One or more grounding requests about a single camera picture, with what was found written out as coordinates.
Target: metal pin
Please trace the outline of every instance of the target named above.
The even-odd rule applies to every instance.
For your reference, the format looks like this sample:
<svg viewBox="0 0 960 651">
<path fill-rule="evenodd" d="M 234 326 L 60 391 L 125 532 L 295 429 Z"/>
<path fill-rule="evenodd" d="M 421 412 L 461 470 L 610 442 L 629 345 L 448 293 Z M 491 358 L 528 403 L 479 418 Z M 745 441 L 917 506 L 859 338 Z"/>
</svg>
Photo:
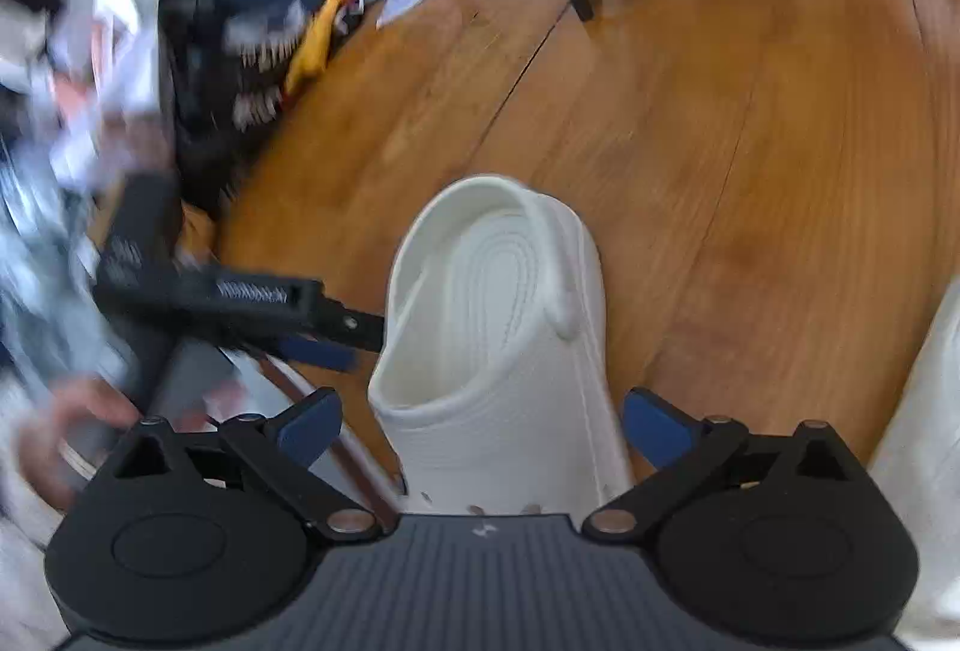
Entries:
<svg viewBox="0 0 960 651">
<path fill-rule="evenodd" d="M 637 526 L 637 519 L 627 510 L 598 510 L 590 516 L 590 523 L 605 535 L 625 535 Z"/>
<path fill-rule="evenodd" d="M 326 525 L 341 535 L 361 535 L 373 529 L 375 523 L 371 512 L 359 508 L 332 512 L 326 520 Z"/>
</svg>

